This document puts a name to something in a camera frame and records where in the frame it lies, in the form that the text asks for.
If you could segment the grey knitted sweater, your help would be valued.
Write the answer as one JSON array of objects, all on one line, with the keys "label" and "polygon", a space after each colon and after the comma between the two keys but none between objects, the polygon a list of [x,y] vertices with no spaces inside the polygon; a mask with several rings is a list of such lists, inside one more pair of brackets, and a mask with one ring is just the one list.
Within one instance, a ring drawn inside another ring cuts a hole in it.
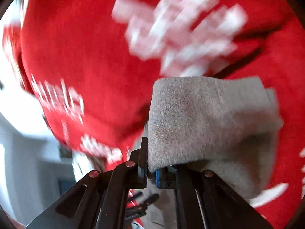
[{"label": "grey knitted sweater", "polygon": [[148,119],[148,167],[215,171],[246,200],[273,172],[283,125],[277,93],[258,77],[170,77],[155,82]]}]

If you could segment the red blanket with white print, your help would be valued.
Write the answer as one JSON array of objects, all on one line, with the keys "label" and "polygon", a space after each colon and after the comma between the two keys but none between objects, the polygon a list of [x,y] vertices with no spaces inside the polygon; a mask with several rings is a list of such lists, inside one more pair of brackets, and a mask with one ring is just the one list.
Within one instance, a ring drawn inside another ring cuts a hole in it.
[{"label": "red blanket with white print", "polygon": [[[29,0],[20,38],[13,37],[21,54],[30,91],[39,99],[51,131],[63,140],[59,119],[68,120],[67,144],[80,150],[81,133],[100,148],[120,150],[125,161],[131,145],[144,131],[153,83],[168,74],[164,56],[183,46],[205,44],[199,24],[209,13],[200,11],[188,25],[163,36],[161,53],[139,58],[143,47],[131,48],[128,21],[113,13],[116,0]],[[152,9],[172,12],[177,3],[136,0]],[[211,62],[206,76],[224,79],[259,76],[276,89],[284,120],[275,153],[275,168],[266,187],[287,184],[287,190],[258,210],[274,228],[283,228],[301,201],[301,164],[304,148],[304,28],[286,0],[218,0],[215,8],[240,5],[246,23],[232,36],[236,49]]]}]

